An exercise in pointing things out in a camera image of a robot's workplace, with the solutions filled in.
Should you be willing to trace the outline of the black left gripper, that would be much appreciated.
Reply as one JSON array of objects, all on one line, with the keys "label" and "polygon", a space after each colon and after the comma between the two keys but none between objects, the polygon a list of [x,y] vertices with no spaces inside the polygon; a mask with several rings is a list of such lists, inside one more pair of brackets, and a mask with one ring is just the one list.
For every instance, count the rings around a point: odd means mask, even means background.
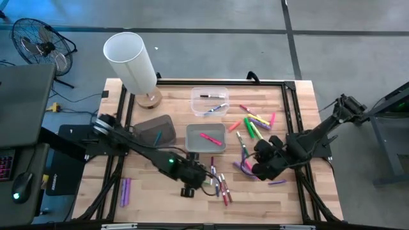
[{"label": "black left gripper", "polygon": [[206,170],[199,163],[199,154],[188,152],[186,159],[181,161],[176,176],[184,183],[180,195],[182,197],[194,197],[195,191],[201,188],[206,180]]}]

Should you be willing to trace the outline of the grey opaque plastic bin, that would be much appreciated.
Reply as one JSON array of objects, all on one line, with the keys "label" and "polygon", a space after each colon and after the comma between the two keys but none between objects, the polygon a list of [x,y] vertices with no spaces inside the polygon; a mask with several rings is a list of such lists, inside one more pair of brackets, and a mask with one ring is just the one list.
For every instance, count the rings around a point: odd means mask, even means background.
[{"label": "grey opaque plastic bin", "polygon": [[[210,136],[221,145],[201,137],[200,134]],[[222,153],[226,146],[226,127],[222,123],[189,124],[186,127],[185,147],[190,152]]]}]

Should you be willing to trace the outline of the white barrel green marker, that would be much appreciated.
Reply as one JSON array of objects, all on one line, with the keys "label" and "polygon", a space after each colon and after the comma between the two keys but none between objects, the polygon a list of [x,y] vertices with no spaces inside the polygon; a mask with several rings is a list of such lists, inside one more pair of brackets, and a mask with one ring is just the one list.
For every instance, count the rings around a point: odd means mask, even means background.
[{"label": "white barrel green marker", "polygon": [[243,151],[244,156],[245,156],[245,157],[248,157],[248,156],[249,156],[249,152],[248,152],[248,150],[247,150],[247,147],[246,147],[246,145],[245,145],[245,143],[244,143],[244,141],[243,141],[243,139],[242,139],[242,136],[240,135],[239,131],[236,132],[236,136],[238,137],[238,140],[239,140],[240,145],[241,145],[241,147],[242,147],[242,151]]}]

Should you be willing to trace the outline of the dark green highlighter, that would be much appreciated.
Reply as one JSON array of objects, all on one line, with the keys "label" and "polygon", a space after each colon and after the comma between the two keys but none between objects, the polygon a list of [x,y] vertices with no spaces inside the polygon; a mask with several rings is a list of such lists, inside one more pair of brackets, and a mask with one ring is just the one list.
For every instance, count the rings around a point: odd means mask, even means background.
[{"label": "dark green highlighter", "polygon": [[244,118],[243,121],[244,121],[244,123],[245,123],[245,126],[246,126],[246,128],[247,128],[247,131],[248,131],[248,133],[249,133],[251,139],[254,139],[254,138],[255,138],[255,135],[254,135],[253,129],[252,129],[252,127],[251,127],[251,124],[250,124],[250,122],[249,122],[249,119],[248,119],[248,118]]}]

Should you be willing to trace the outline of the brown dry-erase marker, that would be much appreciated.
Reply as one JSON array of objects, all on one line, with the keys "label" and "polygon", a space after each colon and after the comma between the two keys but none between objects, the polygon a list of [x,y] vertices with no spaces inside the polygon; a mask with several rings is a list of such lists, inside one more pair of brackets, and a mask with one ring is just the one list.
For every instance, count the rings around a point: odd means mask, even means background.
[{"label": "brown dry-erase marker", "polygon": [[233,198],[231,197],[231,193],[230,193],[230,191],[229,191],[228,184],[227,184],[227,181],[226,181],[226,179],[225,179],[225,177],[224,177],[224,174],[221,173],[220,176],[221,176],[222,182],[223,182],[223,184],[224,184],[224,188],[225,188],[226,194],[227,194],[227,196],[228,196],[228,200],[229,200],[230,203],[232,203],[232,202],[233,202]]}]

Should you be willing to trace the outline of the purple thin marker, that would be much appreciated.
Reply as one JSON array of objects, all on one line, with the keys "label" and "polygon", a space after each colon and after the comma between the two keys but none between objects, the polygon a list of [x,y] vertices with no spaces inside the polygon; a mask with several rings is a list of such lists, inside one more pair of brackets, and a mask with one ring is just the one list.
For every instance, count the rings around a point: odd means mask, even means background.
[{"label": "purple thin marker", "polygon": [[126,186],[127,186],[127,180],[126,180],[126,178],[123,178],[123,180],[122,180],[122,187],[121,187],[120,207],[124,207],[124,205],[125,205]]},{"label": "purple thin marker", "polygon": [[125,200],[124,200],[124,205],[125,206],[127,206],[129,204],[130,184],[131,184],[131,179],[127,178],[126,179],[126,187],[125,187]]}]

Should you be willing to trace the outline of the smoky translucent plastic bin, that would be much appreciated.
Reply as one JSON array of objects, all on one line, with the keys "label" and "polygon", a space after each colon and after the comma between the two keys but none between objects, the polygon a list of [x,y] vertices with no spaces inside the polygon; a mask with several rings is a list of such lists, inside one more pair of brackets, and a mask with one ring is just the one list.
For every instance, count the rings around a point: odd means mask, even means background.
[{"label": "smoky translucent plastic bin", "polygon": [[172,146],[176,142],[176,132],[173,121],[169,115],[159,116],[148,121],[134,125],[134,135],[146,145],[153,143],[159,131],[162,131],[160,144],[154,147]]}]

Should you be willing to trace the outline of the clear plastic bin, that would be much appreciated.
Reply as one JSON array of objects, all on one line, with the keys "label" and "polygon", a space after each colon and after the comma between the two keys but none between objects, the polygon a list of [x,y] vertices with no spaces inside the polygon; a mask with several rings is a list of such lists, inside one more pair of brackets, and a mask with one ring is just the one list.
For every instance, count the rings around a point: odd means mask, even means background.
[{"label": "clear plastic bin", "polygon": [[[224,95],[225,98],[201,98],[200,95]],[[226,103],[227,105],[204,116],[206,111]],[[199,117],[225,116],[229,109],[229,91],[225,87],[196,87],[191,91],[190,105],[192,112]]]}]

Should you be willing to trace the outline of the black flat box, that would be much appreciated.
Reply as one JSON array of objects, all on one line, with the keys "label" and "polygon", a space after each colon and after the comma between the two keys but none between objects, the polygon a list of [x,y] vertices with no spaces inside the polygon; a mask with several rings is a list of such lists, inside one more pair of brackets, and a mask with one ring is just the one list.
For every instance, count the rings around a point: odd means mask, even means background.
[{"label": "black flat box", "polygon": [[48,196],[75,195],[79,189],[85,163],[55,151],[49,169]]}]

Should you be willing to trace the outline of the black computer mouse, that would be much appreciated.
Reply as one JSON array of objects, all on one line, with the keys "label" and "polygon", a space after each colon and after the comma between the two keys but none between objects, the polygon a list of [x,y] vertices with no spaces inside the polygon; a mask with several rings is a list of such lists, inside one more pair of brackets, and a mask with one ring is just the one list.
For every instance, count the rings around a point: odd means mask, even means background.
[{"label": "black computer mouse", "polygon": [[33,174],[24,172],[17,176],[12,185],[12,200],[16,204],[25,203],[31,194]]}]

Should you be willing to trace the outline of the backlit keyboard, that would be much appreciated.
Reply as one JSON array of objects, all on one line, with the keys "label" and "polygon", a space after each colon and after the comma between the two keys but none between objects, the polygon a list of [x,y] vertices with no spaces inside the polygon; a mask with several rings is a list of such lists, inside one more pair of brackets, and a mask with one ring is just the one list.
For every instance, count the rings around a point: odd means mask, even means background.
[{"label": "backlit keyboard", "polygon": [[14,159],[14,149],[0,149],[0,182],[11,180]]}]

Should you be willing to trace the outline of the black floor fan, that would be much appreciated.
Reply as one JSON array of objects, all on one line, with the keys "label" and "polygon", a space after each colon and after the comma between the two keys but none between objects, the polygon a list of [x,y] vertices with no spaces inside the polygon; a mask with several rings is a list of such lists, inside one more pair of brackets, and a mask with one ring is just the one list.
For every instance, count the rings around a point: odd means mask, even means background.
[{"label": "black floor fan", "polygon": [[11,39],[17,52],[29,64],[53,64],[56,67],[54,80],[62,85],[73,85],[59,79],[73,65],[73,53],[77,46],[61,35],[52,26],[30,18],[17,20],[11,31]]}]

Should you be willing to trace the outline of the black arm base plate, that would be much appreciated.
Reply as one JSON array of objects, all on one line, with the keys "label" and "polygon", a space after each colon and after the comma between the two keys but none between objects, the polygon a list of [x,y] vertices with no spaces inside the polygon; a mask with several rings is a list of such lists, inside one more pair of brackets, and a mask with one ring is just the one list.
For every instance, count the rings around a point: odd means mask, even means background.
[{"label": "black arm base plate", "polygon": [[330,143],[338,138],[338,135],[334,135],[330,138],[324,136],[316,145],[315,150],[313,151],[314,158],[326,158],[327,160],[332,159],[332,151],[330,148]]},{"label": "black arm base plate", "polygon": [[128,155],[129,148],[119,144],[109,144],[108,142],[88,142],[86,143],[87,155],[125,156]]}]

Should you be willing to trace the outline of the silver metal bracket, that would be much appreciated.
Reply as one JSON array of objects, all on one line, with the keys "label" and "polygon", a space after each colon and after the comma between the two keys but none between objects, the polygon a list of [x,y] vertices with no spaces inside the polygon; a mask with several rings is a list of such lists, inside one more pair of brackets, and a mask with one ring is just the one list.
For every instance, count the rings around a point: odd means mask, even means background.
[{"label": "silver metal bracket", "polygon": [[138,228],[137,223],[103,224],[100,230],[134,230]]},{"label": "silver metal bracket", "polygon": [[279,230],[316,230],[315,226],[286,224],[280,225]]}]

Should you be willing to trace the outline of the black aluminium table frame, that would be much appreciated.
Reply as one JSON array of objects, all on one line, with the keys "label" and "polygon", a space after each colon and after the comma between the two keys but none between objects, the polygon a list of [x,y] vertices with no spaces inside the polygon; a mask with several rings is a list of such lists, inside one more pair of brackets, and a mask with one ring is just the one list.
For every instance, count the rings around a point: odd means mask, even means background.
[{"label": "black aluminium table frame", "polygon": [[[190,107],[190,94],[194,87],[225,87],[229,91],[230,107],[225,116],[203,118],[194,115]],[[100,102],[101,113],[116,114],[121,107],[124,114],[131,114],[129,123],[167,114],[176,130],[176,145],[185,145],[186,127],[189,124],[222,123],[230,127],[241,120],[232,132],[227,131],[227,146],[224,152],[201,155],[200,161],[210,165],[211,157],[218,173],[223,173],[228,184],[232,203],[224,205],[222,197],[214,195],[214,189],[204,186],[194,197],[180,195],[182,183],[159,173],[154,166],[137,153],[125,158],[122,175],[131,179],[130,202],[126,207],[117,207],[115,222],[182,223],[182,224],[299,224],[302,221],[295,173],[288,169],[277,180],[287,180],[280,185],[268,185],[267,181],[254,180],[239,171],[233,162],[240,159],[239,131],[248,149],[256,143],[251,139],[244,123],[244,110],[248,107],[261,117],[271,118],[275,123],[271,133],[284,138],[290,130],[298,130],[297,118],[302,118],[304,129],[310,129],[321,121],[309,80],[274,81],[264,80],[255,84],[249,80],[188,80],[160,79],[159,89],[163,99],[154,109],[130,107],[130,94],[122,92],[119,79],[107,79],[107,98]]]}]

